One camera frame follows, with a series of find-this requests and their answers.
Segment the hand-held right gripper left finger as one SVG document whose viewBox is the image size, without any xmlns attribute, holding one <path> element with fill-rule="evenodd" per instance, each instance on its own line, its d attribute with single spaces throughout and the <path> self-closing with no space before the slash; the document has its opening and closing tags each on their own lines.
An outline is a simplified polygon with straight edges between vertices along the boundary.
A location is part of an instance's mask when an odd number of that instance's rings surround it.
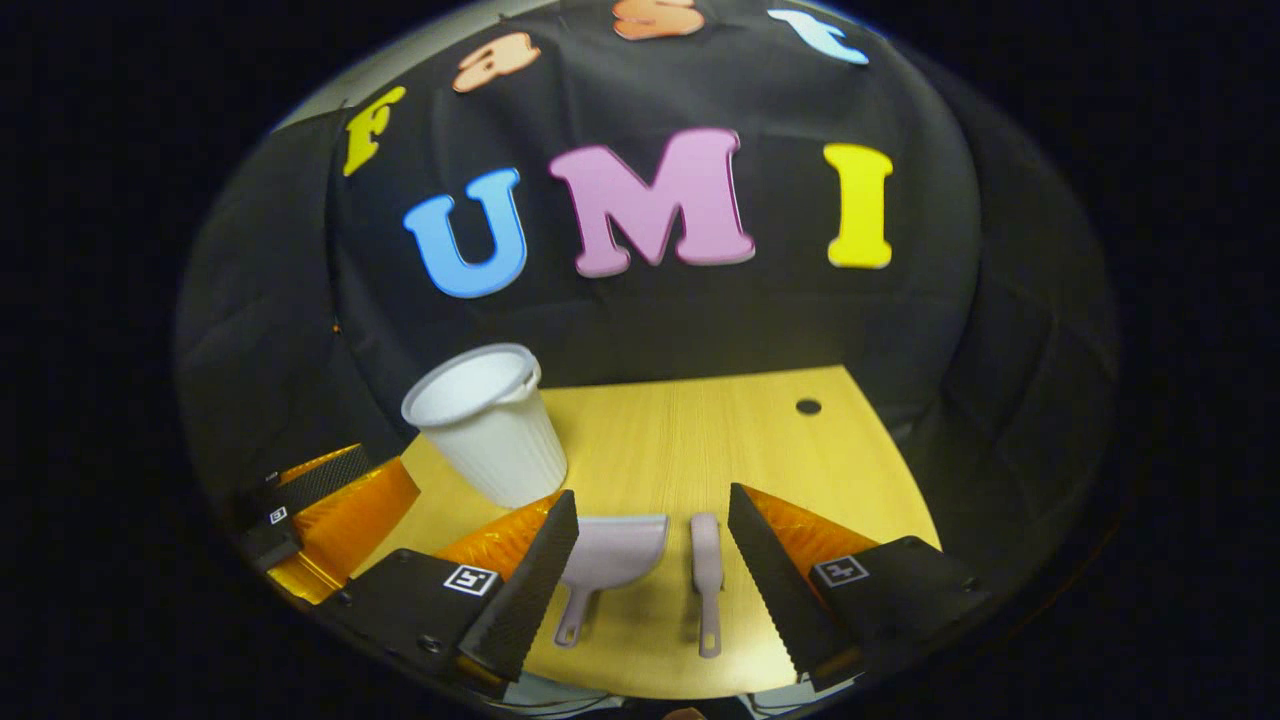
<svg viewBox="0 0 1280 720">
<path fill-rule="evenodd" d="M 577 538 L 563 489 L 436 553 L 397 550 L 340 589 L 340 632 L 413 676 L 507 685 Z"/>
</svg>

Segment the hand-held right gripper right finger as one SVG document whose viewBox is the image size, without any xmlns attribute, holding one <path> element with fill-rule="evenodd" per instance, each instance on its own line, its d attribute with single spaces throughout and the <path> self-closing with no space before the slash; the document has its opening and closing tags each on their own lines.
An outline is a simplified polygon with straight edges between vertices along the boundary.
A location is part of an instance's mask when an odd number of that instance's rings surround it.
<svg viewBox="0 0 1280 720">
<path fill-rule="evenodd" d="M 742 483 L 728 528 L 796 673 L 817 691 L 877 684 L 973 625 L 986 582 L 915 536 L 876 542 Z"/>
</svg>

